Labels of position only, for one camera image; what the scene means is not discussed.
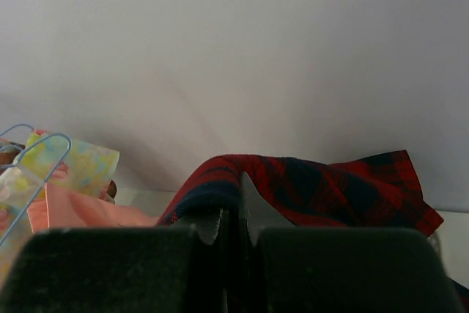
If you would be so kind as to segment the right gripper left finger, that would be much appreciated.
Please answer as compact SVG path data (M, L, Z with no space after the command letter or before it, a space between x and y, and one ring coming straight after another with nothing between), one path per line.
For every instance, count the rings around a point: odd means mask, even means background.
M182 217L184 225L190 226L200 240L208 246L213 245L224 229L228 212L223 208L190 211Z

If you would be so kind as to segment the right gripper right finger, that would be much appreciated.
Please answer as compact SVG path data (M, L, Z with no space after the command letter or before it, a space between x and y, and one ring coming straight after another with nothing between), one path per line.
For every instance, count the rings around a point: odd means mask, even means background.
M240 209L239 214L243 221L248 244L251 248L258 241L259 225L259 192L246 172L240 177Z

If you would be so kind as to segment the red plaid skirt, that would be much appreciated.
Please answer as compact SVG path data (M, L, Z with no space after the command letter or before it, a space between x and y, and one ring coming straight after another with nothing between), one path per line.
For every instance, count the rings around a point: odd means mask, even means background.
M160 224L192 210L233 210L247 174L270 208L294 225L405 227L432 235L443 218L423 199L406 151L322 164L297 158L221 155L205 161L185 181Z

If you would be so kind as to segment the salmon pink skirt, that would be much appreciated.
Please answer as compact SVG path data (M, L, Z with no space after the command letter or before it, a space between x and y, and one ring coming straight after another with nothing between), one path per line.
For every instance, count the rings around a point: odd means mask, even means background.
M102 199L48 183L45 197L27 210L33 232L65 228L152 227L155 217L135 207L115 205Z

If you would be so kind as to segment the blue wire hanger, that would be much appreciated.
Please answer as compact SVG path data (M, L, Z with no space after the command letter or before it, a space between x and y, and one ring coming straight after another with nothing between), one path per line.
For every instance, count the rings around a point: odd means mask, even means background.
M25 145L5 136L18 129L30 130ZM1 132L1 251L21 246L31 234L27 210L45 190L46 183L71 151L72 140L63 133L35 130L17 124Z

